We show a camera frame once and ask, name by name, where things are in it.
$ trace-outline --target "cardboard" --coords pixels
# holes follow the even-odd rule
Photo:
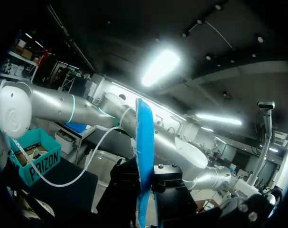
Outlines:
[[[31,57],[32,57],[32,52],[30,52],[29,50],[27,50],[27,49],[24,49],[23,50],[23,52],[22,52],[22,54],[21,54],[21,56],[23,56],[23,57],[25,57],[25,58],[27,58],[27,59],[31,59]]]
[[[28,150],[28,151],[27,151],[26,149],[24,149],[24,150],[25,150],[25,152],[27,153],[27,155],[31,155],[35,149],[38,149],[38,150],[40,150],[40,151],[47,151],[47,150],[45,149],[45,147],[43,147],[42,145],[41,145],[41,146],[31,147],[31,149]],[[17,158],[17,160],[19,161],[19,163],[21,164],[22,167],[26,166],[26,164],[27,164],[27,159],[25,158],[25,156],[24,156],[22,153],[17,154],[17,155],[16,155],[16,158]]]
[[[24,51],[24,48],[18,45],[16,45],[13,49],[13,52],[18,55],[21,55],[23,51]]]

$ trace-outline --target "wall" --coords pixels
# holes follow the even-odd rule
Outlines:
[[[194,141],[199,130],[199,126],[190,122],[184,122],[184,128],[180,135],[185,136],[187,140]]]
[[[283,189],[283,194],[288,190],[288,152],[285,153],[284,159],[275,180],[275,185]]]
[[[212,149],[215,145],[214,136],[207,133],[205,130],[200,129],[195,137],[195,142],[204,144],[207,149]]]
[[[221,159],[225,159],[226,158],[226,159],[232,161],[234,156],[235,156],[236,151],[237,151],[237,148],[234,148],[234,147],[232,147],[230,145],[226,145],[225,150],[223,151],[223,153],[221,155]]]
[[[151,101],[140,97],[139,95],[126,90],[120,86],[117,86],[113,83],[111,83],[110,81],[104,80],[100,83],[99,88],[97,89],[96,93],[94,94],[94,98],[101,98],[103,93],[113,93],[117,96],[119,96],[120,94],[124,94],[126,96],[126,104],[129,105],[130,107],[135,108],[136,107],[136,99],[137,98],[142,98],[143,101],[145,101],[151,108],[152,113],[153,113],[153,120],[154,122],[157,122],[159,120],[161,120],[158,116],[161,116],[163,118],[163,122],[164,122],[164,128],[168,129],[169,127],[173,127],[175,132],[177,132],[180,124],[179,122],[173,120],[171,118],[171,116],[173,116],[174,114],[168,112],[167,110],[159,107],[158,105],[155,105],[154,103],[152,103]]]
[[[258,157],[257,156],[254,156],[254,155],[251,155],[250,156],[250,159],[247,163],[247,166],[246,166],[246,171],[254,171],[255,169],[255,166],[258,162]],[[258,175],[258,179],[259,181],[261,181],[263,179],[263,183],[268,183],[268,181],[270,180],[270,178],[272,177],[272,174],[274,172],[274,169],[276,168],[276,164],[268,161],[268,160],[264,160],[263,161],[263,164],[262,164],[262,171],[260,171],[260,174]]]

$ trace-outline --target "black ceiling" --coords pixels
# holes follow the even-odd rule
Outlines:
[[[95,72],[181,113],[235,116],[244,123],[236,131],[251,137],[256,102],[274,100],[274,126],[288,133],[288,1],[62,0],[51,4],[69,39],[77,43]],[[215,9],[216,4],[222,9]],[[198,19],[203,23],[187,32]],[[164,49],[179,55],[178,67],[167,79],[143,87],[141,78],[149,61]]]

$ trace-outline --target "ceiling light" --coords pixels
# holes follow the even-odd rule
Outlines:
[[[201,119],[206,119],[206,120],[216,120],[216,121],[230,123],[230,124],[242,125],[241,121],[229,119],[229,118],[217,117],[217,116],[212,116],[212,115],[203,115],[203,114],[196,114],[196,116]]]
[[[261,37],[261,36],[258,36],[258,42],[259,42],[259,43],[263,43],[263,42],[264,42],[264,39],[263,39],[263,37]]]
[[[144,98],[145,100],[153,103],[154,105],[156,105],[156,106],[158,106],[158,107],[160,107],[160,108],[162,108],[162,109],[165,109],[166,111],[170,112],[171,114],[179,117],[180,119],[182,119],[182,120],[184,120],[184,121],[187,121],[187,119],[185,119],[185,118],[181,117],[180,115],[172,112],[171,110],[167,109],[166,107],[161,106],[160,104],[158,104],[158,103],[156,103],[156,102],[154,102],[154,101],[151,101],[151,100],[149,100],[148,98],[145,98],[144,96],[139,95],[138,93],[136,93],[136,92],[134,92],[134,91],[132,91],[132,90],[126,88],[126,87],[123,87],[122,85],[119,85],[119,84],[117,84],[117,83],[115,83],[115,82],[111,82],[111,83],[112,83],[112,84],[115,84],[116,86],[119,86],[119,87],[121,87],[121,88],[123,88],[123,89],[125,89],[125,90],[127,90],[127,91],[129,91],[129,92],[131,92],[131,93],[133,93],[133,94],[135,94],[135,95],[137,95],[137,96],[139,96],[139,97],[142,97],[142,98]]]
[[[61,61],[59,61],[59,62],[68,65],[67,63],[64,63],[64,62],[61,62]]]
[[[215,8],[216,8],[217,10],[221,10],[221,9],[222,9],[222,7],[221,7],[220,5],[215,5]]]
[[[71,67],[74,67],[74,66],[72,66],[72,65],[70,65]],[[79,69],[79,68],[77,68],[77,67],[74,67],[75,69]]]
[[[43,48],[43,46],[40,43],[38,43],[37,41],[35,41],[35,43],[37,43],[38,45],[40,45]]]
[[[205,127],[201,127],[201,128],[206,130],[206,131],[214,132],[212,129],[209,129],[209,128],[205,128]]]
[[[222,139],[220,139],[219,137],[215,137],[216,139],[218,139],[218,140],[220,140],[222,143],[224,143],[224,144],[227,144],[227,143],[225,143]]]
[[[269,148],[270,151],[274,151],[274,152],[278,152],[278,150],[273,149],[273,148]]]
[[[28,33],[25,33],[25,34],[26,34],[27,37],[30,37],[32,39],[32,37]]]
[[[174,52],[162,52],[144,75],[142,84],[145,86],[155,84],[159,79],[163,78],[170,71],[172,71],[179,61],[180,58]]]

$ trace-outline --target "cardboard box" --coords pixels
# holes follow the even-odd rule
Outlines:
[[[28,148],[24,148],[24,150],[25,150],[25,152],[27,153],[27,155],[31,155],[35,149],[38,149],[38,150],[40,150],[40,151],[47,151],[47,150],[45,149],[45,147],[43,147],[43,146],[41,145],[41,143],[38,143],[38,144],[36,144],[36,145],[32,145],[32,146],[30,146],[30,147],[28,147]],[[22,166],[22,167],[25,167],[26,164],[27,164],[27,159],[26,159],[26,157],[25,157],[21,152],[20,152],[20,153],[19,153],[19,152],[20,152],[20,151],[15,152],[15,156],[16,156],[17,160],[19,161],[19,163],[21,164],[21,166]]]
[[[21,55],[23,51],[24,51],[24,48],[18,45],[16,45],[13,49],[13,52],[18,55]]]
[[[10,160],[15,166],[18,166],[19,175],[22,180],[31,186],[40,176],[36,173],[32,165],[27,164],[26,158],[23,156],[17,145],[10,138],[11,153]],[[60,162],[61,145],[48,135],[43,129],[34,129],[27,131],[17,141],[24,148],[27,154],[33,153],[38,148],[40,151],[47,151],[47,153],[33,160],[33,163],[44,175]]]
[[[35,63],[38,63],[39,62],[39,58],[35,57],[32,61],[35,62]]]
[[[23,52],[22,52],[22,54],[21,54],[21,56],[23,56],[23,57],[25,57],[25,58],[27,58],[27,59],[31,59],[31,57],[32,57],[32,52],[30,52],[29,50],[27,50],[27,49],[24,49],[23,50]]]

